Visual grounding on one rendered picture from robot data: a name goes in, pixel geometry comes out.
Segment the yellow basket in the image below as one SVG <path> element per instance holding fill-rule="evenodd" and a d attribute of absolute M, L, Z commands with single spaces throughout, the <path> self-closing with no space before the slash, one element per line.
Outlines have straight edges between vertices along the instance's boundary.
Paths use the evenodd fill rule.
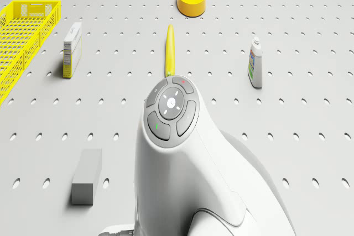
<path fill-rule="evenodd" d="M 0 12 L 0 105 L 60 18 L 60 0 L 16 0 L 2 9 Z"/>

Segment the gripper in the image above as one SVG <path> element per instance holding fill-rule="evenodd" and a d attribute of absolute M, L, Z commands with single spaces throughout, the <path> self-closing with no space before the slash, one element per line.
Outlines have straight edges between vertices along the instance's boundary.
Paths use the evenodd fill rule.
<path fill-rule="evenodd" d="M 134 224 L 111 225 L 103 229 L 98 236 L 134 236 Z"/>

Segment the grey cube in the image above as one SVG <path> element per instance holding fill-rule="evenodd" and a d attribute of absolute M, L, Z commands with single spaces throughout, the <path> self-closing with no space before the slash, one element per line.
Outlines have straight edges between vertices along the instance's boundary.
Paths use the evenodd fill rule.
<path fill-rule="evenodd" d="M 71 185 L 71 204 L 93 205 L 102 169 L 102 150 L 84 149 Z"/>

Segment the white and yellow carton box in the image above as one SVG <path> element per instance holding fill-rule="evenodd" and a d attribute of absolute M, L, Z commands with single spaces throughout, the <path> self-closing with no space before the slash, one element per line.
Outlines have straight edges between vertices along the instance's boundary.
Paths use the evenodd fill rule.
<path fill-rule="evenodd" d="M 64 38 L 63 78 L 71 78 L 82 55 L 82 23 L 75 22 Z"/>

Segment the small white bottle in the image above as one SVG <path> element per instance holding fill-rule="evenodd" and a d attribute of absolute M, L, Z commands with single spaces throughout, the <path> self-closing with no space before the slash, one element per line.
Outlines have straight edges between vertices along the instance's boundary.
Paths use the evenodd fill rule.
<path fill-rule="evenodd" d="M 248 63 L 248 77 L 254 88 L 262 88 L 262 48 L 258 37 L 251 44 Z"/>

